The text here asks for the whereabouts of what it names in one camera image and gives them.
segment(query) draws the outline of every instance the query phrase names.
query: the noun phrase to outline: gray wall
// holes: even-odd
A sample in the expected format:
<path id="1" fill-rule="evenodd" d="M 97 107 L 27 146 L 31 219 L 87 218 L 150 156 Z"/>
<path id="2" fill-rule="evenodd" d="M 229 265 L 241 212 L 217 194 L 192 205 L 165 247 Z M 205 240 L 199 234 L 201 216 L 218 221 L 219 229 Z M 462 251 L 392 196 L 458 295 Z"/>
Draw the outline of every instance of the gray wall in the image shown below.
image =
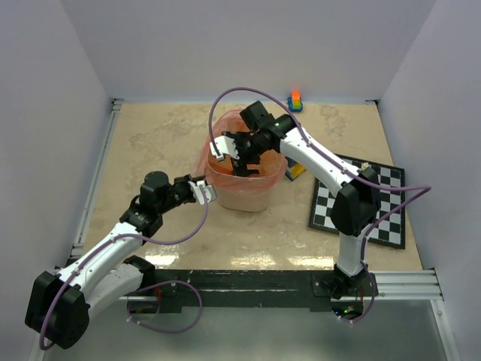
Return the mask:
<path id="1" fill-rule="evenodd" d="M 409 214 L 464 361 L 481 354 L 479 14 L 478 0 L 438 0 L 380 103 L 394 161 L 409 184 L 433 186 Z"/>
<path id="2" fill-rule="evenodd" d="M 244 85 L 284 97 L 301 83 L 305 99 L 345 102 L 381 97 L 434 0 L 62 3 L 112 96 L 211 100 Z"/>
<path id="3" fill-rule="evenodd" d="M 0 359 L 26 359 L 33 280 L 73 242 L 107 94 L 58 0 L 0 4 Z"/>

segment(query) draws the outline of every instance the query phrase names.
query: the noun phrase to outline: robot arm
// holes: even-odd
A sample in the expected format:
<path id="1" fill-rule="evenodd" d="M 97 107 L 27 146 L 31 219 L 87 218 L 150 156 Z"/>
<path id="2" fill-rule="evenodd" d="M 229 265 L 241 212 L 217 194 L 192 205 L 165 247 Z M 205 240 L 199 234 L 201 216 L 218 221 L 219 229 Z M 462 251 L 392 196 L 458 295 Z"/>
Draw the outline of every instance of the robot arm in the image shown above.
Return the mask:
<path id="1" fill-rule="evenodd" d="M 222 136 L 215 138 L 219 153 L 213 144 L 210 144 L 210 151 L 217 160 L 224 160 L 226 155 L 231 157 L 234 175 L 246 177 L 255 173 L 256 171 L 250 170 L 248 165 L 259 164 L 260 155 L 273 149 L 302 164 L 323 182 L 335 197 L 330 217 L 340 232 L 340 252 L 334 267 L 334 273 L 338 276 L 336 282 L 340 283 L 337 292 L 334 291 L 334 296 L 339 296 L 339 293 L 345 292 L 357 278 L 363 277 L 362 239 L 380 209 L 380 191 L 361 184 L 347 175 L 345 170 L 376 184 L 377 173 L 369 167 L 358 169 L 345 163 L 304 129 L 310 141 L 307 143 L 289 115 L 284 114 L 274 119 L 261 102 L 250 105 L 241 111 L 240 115 L 250 132 L 224 132 Z M 325 157 L 317 153 L 311 144 L 315 144 L 343 165 L 344 170 L 335 168 Z"/>
<path id="2" fill-rule="evenodd" d="M 47 310 L 55 303 L 45 336 L 62 348 L 75 344 L 89 321 L 120 296 L 150 282 L 153 266 L 132 256 L 113 269 L 130 253 L 140 248 L 145 238 L 152 237 L 162 226 L 162 215 L 185 203 L 204 204 L 216 199 L 212 186 L 203 177 L 190 175 L 174 179 L 160 171 L 149 173 L 140 194 L 132 199 L 129 209 L 109 234 L 78 261 L 55 275 L 44 272 L 34 282 L 26 314 L 26 325 L 41 332 Z"/>

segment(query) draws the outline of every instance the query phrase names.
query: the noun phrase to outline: cable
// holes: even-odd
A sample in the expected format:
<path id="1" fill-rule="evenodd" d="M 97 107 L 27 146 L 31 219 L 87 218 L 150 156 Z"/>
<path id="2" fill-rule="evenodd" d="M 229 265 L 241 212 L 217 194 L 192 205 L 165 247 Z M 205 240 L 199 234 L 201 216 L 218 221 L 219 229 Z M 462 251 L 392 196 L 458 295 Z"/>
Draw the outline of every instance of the cable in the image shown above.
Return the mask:
<path id="1" fill-rule="evenodd" d="M 214 140 L 214 136 L 213 136 L 213 128 L 212 128 L 212 119 L 213 119 L 213 112 L 217 106 L 217 104 L 219 104 L 220 100 L 226 96 L 227 94 L 229 93 L 232 93 L 232 92 L 237 92 L 237 91 L 246 91 L 246 92 L 251 92 L 251 93 L 255 93 L 255 94 L 259 94 L 261 96 L 264 96 L 265 98 L 267 99 L 270 99 L 271 101 L 273 101 L 274 103 L 276 103 L 277 105 L 279 105 L 291 118 L 292 120 L 294 121 L 296 127 L 298 128 L 299 130 L 299 133 L 301 134 L 301 137 L 304 139 L 304 141 L 306 142 L 307 146 L 309 147 L 312 147 L 312 149 L 314 149 L 320 156 L 322 156 L 323 158 L 327 159 L 334 167 L 336 167 L 337 169 L 341 170 L 343 173 L 349 175 L 350 177 L 352 177 L 353 179 L 356 179 L 358 182 L 360 183 L 363 183 L 369 187 L 373 187 L 377 190 L 385 190 L 385 191 L 389 191 L 389 192 L 409 192 L 409 191 L 413 191 L 413 190 L 419 190 L 419 192 L 417 194 L 415 194 L 414 196 L 412 196 L 411 198 L 407 199 L 406 201 L 402 202 L 399 206 L 397 206 L 396 208 L 390 210 L 390 212 L 384 214 L 380 219 L 376 220 L 373 224 L 371 224 L 371 226 L 366 230 L 366 233 L 362 239 L 362 246 L 361 246 L 361 259 L 360 259 L 360 262 L 362 264 L 362 268 L 368 273 L 368 276 L 369 278 L 371 279 L 371 283 L 372 283 L 372 286 L 373 286 L 373 295 L 371 297 L 371 302 L 369 303 L 369 306 L 366 308 L 366 311 L 363 312 L 363 314 L 357 318 L 355 318 L 354 320 L 351 320 L 352 322 L 357 322 L 358 320 L 361 320 L 362 318 L 365 317 L 365 315 L 371 310 L 372 308 L 372 304 L 374 303 L 374 298 L 375 298 L 375 290 L 377 289 L 377 285 L 376 285 L 376 282 L 374 281 L 374 278 L 372 277 L 371 273 L 368 272 L 368 267 L 366 266 L 365 262 L 364 262 L 364 259 L 365 259 L 365 249 L 366 249 L 366 244 L 368 242 L 368 236 L 369 234 L 372 232 L 373 229 L 375 229 L 376 227 L 379 226 L 379 224 L 385 220 L 386 218 L 390 217 L 391 214 L 401 210 L 402 208 L 406 207 L 408 204 L 410 204 L 411 202 L 413 202 L 414 200 L 418 199 L 420 196 L 422 196 L 423 194 L 429 192 L 431 190 L 431 186 L 427 185 L 427 184 L 424 184 L 424 185 L 421 185 L 421 186 L 412 186 L 412 187 L 388 187 L 388 186 L 383 186 L 383 185 L 380 185 L 380 184 L 375 184 L 375 183 L 372 183 L 370 182 L 369 180 L 365 180 L 364 178 L 361 178 L 359 177 L 357 174 L 354 174 L 352 173 L 351 171 L 349 171 L 348 169 L 345 169 L 344 166 L 340 163 L 338 163 L 335 159 L 333 159 L 332 157 L 330 157 L 326 152 L 322 151 L 321 149 L 319 149 L 315 144 L 312 144 L 309 140 L 309 138 L 306 136 L 306 133 L 304 132 L 303 128 L 302 128 L 302 125 L 301 123 L 299 122 L 299 120 L 297 119 L 297 117 L 294 115 L 294 113 L 292 113 L 288 107 L 286 107 L 281 101 L 279 101 L 278 99 L 274 98 L 273 96 L 265 93 L 265 92 L 262 92 L 261 90 L 257 90 L 257 89 L 254 89 L 254 88 L 249 88 L 249 87 L 246 87 L 246 86 L 237 86 L 235 88 L 231 88 L 231 89 L 227 89 L 225 92 L 223 92 L 222 94 L 220 94 L 217 99 L 214 101 L 214 103 L 212 104 L 212 107 L 210 108 L 210 112 L 209 112 L 209 120 L 208 120 L 208 126 L 209 126 L 209 136 L 210 136 L 210 142 L 211 144 L 213 145 L 213 149 L 216 151 L 217 155 L 220 155 L 220 152 L 219 152 L 219 148 L 217 148 L 217 145 L 215 143 Z"/>
<path id="2" fill-rule="evenodd" d="M 192 236 L 194 236 L 198 231 L 199 229 L 201 229 L 201 227 L 204 225 L 205 223 L 205 220 L 207 219 L 207 212 L 209 210 L 209 204 L 208 204 L 208 200 L 207 200 L 207 196 L 205 194 L 205 191 L 204 191 L 204 188 L 202 186 L 199 186 L 200 190 L 201 190 L 201 193 L 202 193 L 202 198 L 204 199 L 204 215 L 201 219 L 201 222 L 197 225 L 197 227 L 195 227 L 195 229 L 190 232 L 188 235 L 186 235 L 185 237 L 182 237 L 181 239 L 178 239 L 176 241 L 171 241 L 171 242 L 165 242 L 165 241 L 156 241 L 154 239 L 151 239 L 151 238 L 148 238 L 148 237 L 145 237 L 143 235 L 138 235 L 138 234 L 135 234 L 135 233 L 124 233 L 124 234 L 121 234 L 121 235 L 116 235 L 115 237 L 113 237 L 112 239 L 106 241 L 105 243 L 101 244 L 100 246 L 98 246 L 96 249 L 94 249 L 93 252 L 91 252 L 91 254 L 89 254 L 79 265 L 78 267 L 72 271 L 71 275 L 68 276 L 67 280 L 64 282 L 64 284 L 60 287 L 59 289 L 59 292 L 57 292 L 57 294 L 55 295 L 55 297 L 53 297 L 53 300 L 52 300 L 52 303 L 50 303 L 50 306 L 47 310 L 47 313 L 45 314 L 45 318 L 44 318 L 44 322 L 42 323 L 42 327 L 40 329 L 40 338 L 38 340 L 38 344 L 39 344 L 39 347 L 41 350 L 43 351 L 46 351 L 46 350 L 49 350 L 50 348 L 52 348 L 52 346 L 55 344 L 54 342 L 51 342 L 49 344 L 45 344 L 45 334 L 47 333 L 47 326 L 48 326 L 48 323 L 50 322 L 50 318 L 52 317 L 52 313 L 53 313 L 53 310 L 55 309 L 55 306 L 57 305 L 57 303 L 59 302 L 60 300 L 60 297 L 62 297 L 63 293 L 65 292 L 65 290 L 67 289 L 67 287 L 70 285 L 70 283 L 74 280 L 75 277 L 77 277 L 79 274 L 80 274 L 80 271 L 85 268 L 85 266 L 90 262 L 90 260 L 97 256 L 100 252 L 102 252 L 103 249 L 105 249 L 107 246 L 109 246 L 110 244 L 118 241 L 119 239 L 121 238 L 127 238 L 127 237 L 131 237 L 131 238 L 137 238 L 137 239 L 141 239 L 142 241 L 147 241 L 149 243 L 154 243 L 154 244 L 160 244 L 160 245 L 172 245 L 172 244 L 179 244 L 179 243 L 182 243 L 184 241 L 187 241 L 189 238 L 191 238 Z M 179 283 L 181 284 L 182 281 L 167 281 L 166 283 Z M 202 308 L 202 300 L 199 299 L 200 303 L 200 308 Z M 193 327 L 197 322 L 198 322 L 198 318 L 200 318 L 200 315 L 201 315 L 201 311 L 202 309 L 199 311 L 199 314 L 198 314 L 198 317 L 195 318 L 194 322 L 191 323 L 189 325 L 189 328 L 190 329 L 191 327 Z"/>
<path id="3" fill-rule="evenodd" d="M 182 284 L 183 286 L 187 286 L 188 288 L 190 288 L 193 291 L 193 293 L 197 296 L 197 299 L 198 299 L 198 313 L 197 313 L 197 316 L 195 316 L 195 319 L 191 323 L 189 323 L 187 326 L 184 326 L 180 329 L 163 329 L 163 328 L 155 327 L 155 326 L 149 325 L 148 323 L 144 323 L 144 322 L 141 322 L 139 320 L 136 320 L 135 318 L 133 318 L 129 308 L 127 308 L 127 315 L 129 316 L 127 321 L 131 320 L 134 323 L 138 324 L 139 326 L 145 327 L 146 329 L 150 329 L 152 331 L 161 332 L 161 333 L 171 333 L 171 334 L 185 332 L 188 329 L 191 329 L 193 326 L 195 326 L 195 324 L 201 319 L 202 311 L 204 310 L 204 307 L 202 305 L 201 295 L 193 287 L 193 285 L 188 284 L 187 282 L 184 282 L 184 281 L 179 281 L 179 280 L 164 281 L 164 282 L 160 282 L 158 284 L 154 284 L 152 286 L 140 288 L 139 290 L 136 290 L 135 293 L 141 293 L 141 292 L 144 292 L 144 291 L 148 291 L 148 290 L 151 290 L 152 288 L 161 287 L 161 286 L 164 286 L 166 284 Z"/>

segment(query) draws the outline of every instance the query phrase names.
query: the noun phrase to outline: orange mesh bag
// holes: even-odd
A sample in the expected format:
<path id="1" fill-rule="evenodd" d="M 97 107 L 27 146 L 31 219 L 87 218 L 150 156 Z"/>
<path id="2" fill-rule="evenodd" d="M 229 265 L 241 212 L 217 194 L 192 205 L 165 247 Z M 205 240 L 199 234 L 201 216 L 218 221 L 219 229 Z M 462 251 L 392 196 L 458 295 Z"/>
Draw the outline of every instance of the orange mesh bag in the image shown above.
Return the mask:
<path id="1" fill-rule="evenodd" d="M 214 137 L 222 132 L 248 132 L 240 116 L 241 110 L 225 113 L 213 125 Z M 207 182 L 217 191 L 221 206 L 237 211 L 260 212 L 269 206 L 271 191 L 286 172 L 287 161 L 275 150 L 269 150 L 261 155 L 258 165 L 250 165 L 249 169 L 259 170 L 259 174 L 249 177 L 232 175 L 232 165 L 229 156 L 223 162 L 217 162 L 210 154 L 210 137 L 207 137 L 204 148 L 197 163 L 196 174 L 204 174 Z"/>

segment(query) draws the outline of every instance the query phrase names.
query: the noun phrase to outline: orange block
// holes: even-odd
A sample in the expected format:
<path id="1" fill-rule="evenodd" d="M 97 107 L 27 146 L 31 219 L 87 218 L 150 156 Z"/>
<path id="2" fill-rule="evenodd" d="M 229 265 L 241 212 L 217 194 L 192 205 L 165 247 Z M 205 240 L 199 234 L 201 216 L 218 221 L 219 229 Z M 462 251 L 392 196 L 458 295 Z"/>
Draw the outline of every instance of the orange block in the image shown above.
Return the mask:
<path id="1" fill-rule="evenodd" d="M 301 100 L 301 94 L 299 92 L 292 92 L 292 100 Z"/>

